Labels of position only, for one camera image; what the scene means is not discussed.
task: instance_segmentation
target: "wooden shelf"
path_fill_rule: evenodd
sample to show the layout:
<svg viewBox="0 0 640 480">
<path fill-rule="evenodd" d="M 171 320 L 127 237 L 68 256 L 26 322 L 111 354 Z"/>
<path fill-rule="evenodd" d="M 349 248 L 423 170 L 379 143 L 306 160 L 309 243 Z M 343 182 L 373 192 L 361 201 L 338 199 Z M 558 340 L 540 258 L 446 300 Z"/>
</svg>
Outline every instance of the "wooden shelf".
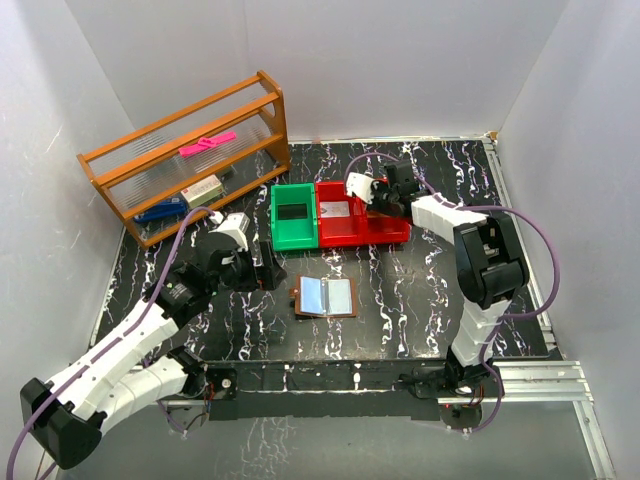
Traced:
<svg viewBox="0 0 640 480">
<path fill-rule="evenodd" d="M 236 139 L 182 158 L 178 150 L 201 137 L 233 131 Z M 174 234 L 181 217 L 141 227 L 133 218 L 182 189 L 265 150 L 273 165 L 253 179 L 223 180 L 220 208 L 267 180 L 289 170 L 284 99 L 263 71 L 190 107 L 148 125 L 86 155 L 78 155 L 87 177 L 144 248 Z M 204 217 L 196 215 L 192 222 Z"/>
</svg>

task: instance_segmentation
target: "pink object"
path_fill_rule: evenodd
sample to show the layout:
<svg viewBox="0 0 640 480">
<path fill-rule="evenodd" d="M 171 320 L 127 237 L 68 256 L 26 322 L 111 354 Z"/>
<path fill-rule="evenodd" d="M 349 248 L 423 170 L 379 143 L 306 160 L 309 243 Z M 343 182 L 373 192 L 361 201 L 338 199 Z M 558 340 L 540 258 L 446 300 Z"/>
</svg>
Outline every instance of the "pink object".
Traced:
<svg viewBox="0 0 640 480">
<path fill-rule="evenodd" d="M 235 140 L 237 135 L 235 132 L 223 133 L 222 135 L 218 135 L 217 137 L 202 137 L 198 140 L 198 143 L 195 145 L 189 145 L 188 147 L 182 147 L 178 151 L 182 158 L 190 157 L 191 155 L 195 155 L 196 153 L 204 152 L 205 150 L 209 150 L 210 148 L 217 147 L 218 145 L 222 145 L 223 143 L 230 142 L 231 140 Z"/>
<path fill-rule="evenodd" d="M 202 137 L 198 140 L 198 145 L 202 145 L 208 148 L 214 148 L 218 145 L 222 145 L 223 143 L 230 142 L 231 140 L 236 139 L 235 132 L 223 133 L 222 135 L 218 135 L 217 137 Z"/>
<path fill-rule="evenodd" d="M 180 155 L 182 155 L 182 158 L 186 158 L 195 155 L 196 153 L 204 152 L 205 150 L 209 150 L 209 147 L 205 147 L 204 145 L 199 145 L 196 143 L 195 145 L 182 147 L 178 151 L 180 152 Z"/>
</svg>

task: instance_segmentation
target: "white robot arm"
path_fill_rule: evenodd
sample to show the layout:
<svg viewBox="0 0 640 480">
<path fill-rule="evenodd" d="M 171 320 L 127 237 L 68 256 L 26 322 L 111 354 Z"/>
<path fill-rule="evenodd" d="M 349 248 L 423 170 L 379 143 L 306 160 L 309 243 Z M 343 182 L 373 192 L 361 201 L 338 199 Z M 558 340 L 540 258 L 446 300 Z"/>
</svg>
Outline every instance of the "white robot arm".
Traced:
<svg viewBox="0 0 640 480">
<path fill-rule="evenodd" d="M 245 236 L 249 219 L 244 213 L 220 215 L 214 220 L 219 223 L 210 233 L 215 250 L 200 252 L 200 261 L 195 264 L 174 266 L 161 286 L 156 284 L 145 292 L 127 318 L 78 361 L 46 383 L 34 378 L 21 389 L 27 423 L 50 400 L 52 391 L 72 382 L 31 430 L 60 468 L 82 462 L 102 435 L 154 401 L 202 393 L 207 383 L 205 369 L 184 347 L 172 350 L 148 368 L 130 372 L 153 348 L 206 311 L 219 290 L 273 290 L 285 278 L 270 242 L 260 242 L 262 265 L 254 265 Z M 159 293 L 149 304 L 157 286 Z"/>
<path fill-rule="evenodd" d="M 414 372 L 413 378 L 405 380 L 422 384 L 419 390 L 427 392 L 422 398 L 438 397 L 440 392 L 449 395 L 462 386 L 474 388 L 488 376 L 482 363 L 491 362 L 500 317 L 529 281 L 513 220 L 502 213 L 488 216 L 466 211 L 437 193 L 420 190 L 409 161 L 387 165 L 385 170 L 386 180 L 350 173 L 347 194 L 360 198 L 370 210 L 404 217 L 454 245 L 458 283 L 464 295 L 460 330 L 449 348 L 444 370 L 426 376 Z"/>
</svg>

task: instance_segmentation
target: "red tray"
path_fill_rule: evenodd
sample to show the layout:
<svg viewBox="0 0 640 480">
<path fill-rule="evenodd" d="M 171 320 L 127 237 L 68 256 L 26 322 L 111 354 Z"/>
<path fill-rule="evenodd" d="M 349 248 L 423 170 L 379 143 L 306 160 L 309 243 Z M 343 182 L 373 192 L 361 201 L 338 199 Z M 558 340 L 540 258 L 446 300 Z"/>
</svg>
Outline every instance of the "red tray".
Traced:
<svg viewBox="0 0 640 480">
<path fill-rule="evenodd" d="M 320 182 L 315 189 L 321 248 L 409 240 L 410 226 L 405 219 L 367 212 L 362 200 L 347 197 L 343 182 Z"/>
</svg>

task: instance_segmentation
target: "green container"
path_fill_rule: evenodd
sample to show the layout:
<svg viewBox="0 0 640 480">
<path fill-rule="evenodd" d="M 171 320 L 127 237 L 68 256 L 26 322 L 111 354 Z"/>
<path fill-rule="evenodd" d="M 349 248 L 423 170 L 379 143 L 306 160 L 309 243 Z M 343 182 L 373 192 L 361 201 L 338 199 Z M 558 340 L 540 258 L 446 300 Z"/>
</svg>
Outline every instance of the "green container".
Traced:
<svg viewBox="0 0 640 480">
<path fill-rule="evenodd" d="M 318 247 L 313 183 L 271 187 L 271 239 L 278 251 Z"/>
</svg>

